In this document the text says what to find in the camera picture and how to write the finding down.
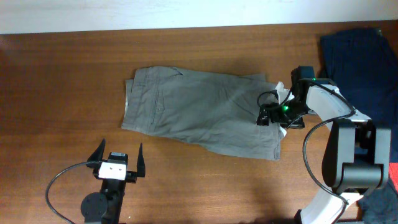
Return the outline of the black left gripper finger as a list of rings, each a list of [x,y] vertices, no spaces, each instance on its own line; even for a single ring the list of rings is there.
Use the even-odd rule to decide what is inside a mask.
[[[143,155],[143,144],[140,144],[140,147],[139,147],[136,168],[137,168],[137,170],[136,170],[137,177],[145,177],[146,176],[146,165],[145,165],[145,160],[144,160],[144,155]]]
[[[91,156],[87,159],[86,166],[89,168],[96,168],[100,162],[103,161],[103,154],[106,145],[106,140],[102,139],[99,146],[94,150]]]

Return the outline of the grey shorts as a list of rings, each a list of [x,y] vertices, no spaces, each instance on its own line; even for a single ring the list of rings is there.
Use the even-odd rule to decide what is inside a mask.
[[[141,68],[126,80],[121,127],[197,144],[217,154],[277,161],[284,131],[275,123],[256,124],[257,97],[274,88],[263,74]]]

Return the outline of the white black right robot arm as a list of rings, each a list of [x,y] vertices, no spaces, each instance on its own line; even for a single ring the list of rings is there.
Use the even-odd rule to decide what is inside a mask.
[[[295,223],[337,223],[345,210],[365,195],[383,188],[389,178],[390,127],[375,123],[357,110],[333,80],[316,78],[312,67],[291,72],[292,86],[279,83],[269,94],[273,103],[259,103],[257,125],[279,124],[303,129],[303,117],[315,113],[321,122],[305,136],[302,155],[306,170],[320,190],[294,216]],[[322,180],[313,174],[307,158],[310,136],[320,127],[329,131],[322,160]]]

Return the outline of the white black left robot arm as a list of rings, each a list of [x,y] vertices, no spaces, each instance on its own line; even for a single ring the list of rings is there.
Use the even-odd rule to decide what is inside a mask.
[[[87,195],[80,206],[85,223],[118,223],[127,184],[135,184],[137,178],[144,178],[146,165],[143,146],[139,147],[135,171],[128,171],[128,155],[110,152],[103,158],[106,141],[102,140],[87,159],[87,167],[93,169],[93,176],[102,181],[98,192]]]

